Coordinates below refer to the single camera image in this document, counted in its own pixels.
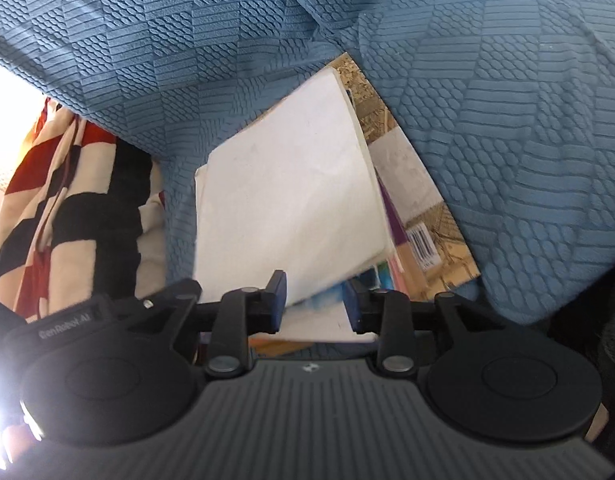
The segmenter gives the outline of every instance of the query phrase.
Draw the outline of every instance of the checkered blanket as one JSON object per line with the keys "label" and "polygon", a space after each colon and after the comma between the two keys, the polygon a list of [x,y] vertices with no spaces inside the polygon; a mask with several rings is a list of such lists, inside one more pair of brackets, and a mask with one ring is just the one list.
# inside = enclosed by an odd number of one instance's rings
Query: checkered blanket
{"label": "checkered blanket", "polygon": [[46,106],[0,211],[0,301],[26,319],[164,286],[161,176],[150,155]]}

